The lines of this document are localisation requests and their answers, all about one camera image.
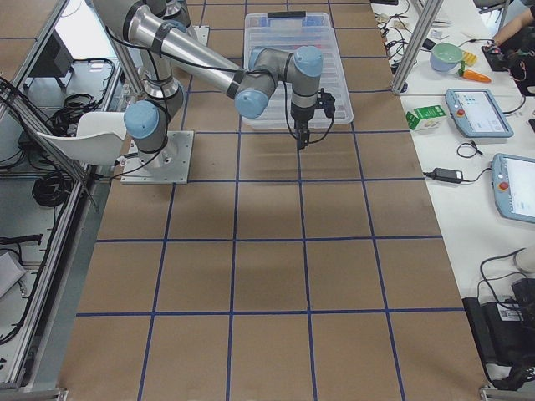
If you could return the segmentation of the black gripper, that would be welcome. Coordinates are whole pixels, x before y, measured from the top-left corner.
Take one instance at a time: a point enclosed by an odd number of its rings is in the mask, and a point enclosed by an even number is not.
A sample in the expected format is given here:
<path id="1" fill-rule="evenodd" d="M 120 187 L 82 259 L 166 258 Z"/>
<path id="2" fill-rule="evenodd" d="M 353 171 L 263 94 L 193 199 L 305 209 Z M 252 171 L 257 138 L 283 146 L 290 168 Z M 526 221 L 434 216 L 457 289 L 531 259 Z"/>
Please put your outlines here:
<path id="1" fill-rule="evenodd" d="M 290 113 L 297 136 L 297 149 L 302 150 L 309 145 L 310 132 L 308 130 L 308 122 L 314 117 L 315 107 L 300 107 L 296 104 L 291 104 Z"/>

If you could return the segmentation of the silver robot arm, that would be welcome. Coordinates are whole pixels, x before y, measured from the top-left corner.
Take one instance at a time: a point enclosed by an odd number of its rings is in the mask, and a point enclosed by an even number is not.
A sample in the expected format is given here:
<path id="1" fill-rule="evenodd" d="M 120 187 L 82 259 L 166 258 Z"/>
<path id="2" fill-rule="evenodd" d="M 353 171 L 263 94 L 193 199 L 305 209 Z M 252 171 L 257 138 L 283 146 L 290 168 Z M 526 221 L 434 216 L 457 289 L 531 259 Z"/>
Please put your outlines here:
<path id="1" fill-rule="evenodd" d="M 288 131 L 300 150 L 313 142 L 308 123 L 316 110 L 334 118 L 334 97 L 319 86 L 323 54 L 314 46 L 292 53 L 260 48 L 244 69 L 156 16 L 142 1 L 96 1 L 94 8 L 113 38 L 166 58 L 218 88 L 233 100 L 242 117 L 260 117 L 278 84 L 291 84 L 291 104 L 284 112 L 293 120 Z"/>

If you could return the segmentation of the person forearm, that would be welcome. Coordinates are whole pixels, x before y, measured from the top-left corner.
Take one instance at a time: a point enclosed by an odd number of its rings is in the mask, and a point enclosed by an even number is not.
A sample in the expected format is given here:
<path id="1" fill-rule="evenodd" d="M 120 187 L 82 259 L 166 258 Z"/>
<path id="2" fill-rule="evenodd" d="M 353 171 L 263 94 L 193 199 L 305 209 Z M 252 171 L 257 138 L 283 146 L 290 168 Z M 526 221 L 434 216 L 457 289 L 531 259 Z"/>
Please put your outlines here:
<path id="1" fill-rule="evenodd" d="M 531 6 L 500 28 L 493 37 L 493 44 L 499 47 L 522 29 L 533 25 L 534 6 Z"/>

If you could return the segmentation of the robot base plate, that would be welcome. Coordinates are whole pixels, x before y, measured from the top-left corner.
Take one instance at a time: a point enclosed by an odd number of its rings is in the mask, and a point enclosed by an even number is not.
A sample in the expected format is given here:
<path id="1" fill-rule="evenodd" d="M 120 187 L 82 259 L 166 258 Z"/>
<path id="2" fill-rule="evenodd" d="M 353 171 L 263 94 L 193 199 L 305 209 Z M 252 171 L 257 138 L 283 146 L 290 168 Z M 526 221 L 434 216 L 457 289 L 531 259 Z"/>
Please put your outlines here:
<path id="1" fill-rule="evenodd" d="M 124 185 L 186 184 L 191 165 L 194 132 L 169 131 L 166 147 L 147 165 L 153 155 L 139 152 L 132 140 L 129 152 L 137 153 L 125 162 L 126 173 L 120 177 Z"/>

